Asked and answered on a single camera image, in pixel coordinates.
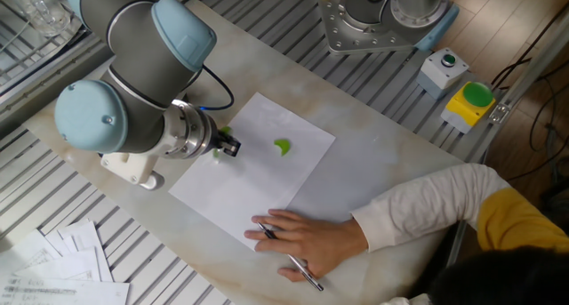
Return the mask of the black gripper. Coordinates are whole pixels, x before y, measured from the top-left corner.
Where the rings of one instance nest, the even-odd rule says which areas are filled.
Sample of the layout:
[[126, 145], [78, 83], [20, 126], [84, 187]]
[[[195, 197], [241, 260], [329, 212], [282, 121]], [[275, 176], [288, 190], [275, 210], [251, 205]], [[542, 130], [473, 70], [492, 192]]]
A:
[[209, 147], [211, 149], [219, 149], [230, 157], [236, 157], [241, 147], [241, 143], [234, 137], [228, 135], [227, 129], [222, 127], [220, 129], [215, 128], [212, 130]]

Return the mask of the person's right hand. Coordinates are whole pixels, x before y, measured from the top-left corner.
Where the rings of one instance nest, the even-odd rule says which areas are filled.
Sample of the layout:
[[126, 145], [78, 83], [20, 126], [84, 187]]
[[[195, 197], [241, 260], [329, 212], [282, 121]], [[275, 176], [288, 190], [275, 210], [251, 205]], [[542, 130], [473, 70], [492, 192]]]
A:
[[256, 242], [255, 251], [290, 254], [302, 259], [316, 279], [368, 249], [365, 234], [354, 219], [334, 223], [271, 209], [266, 216], [252, 217], [252, 222], [276, 228], [274, 239], [268, 238], [261, 230], [244, 233], [246, 238]]

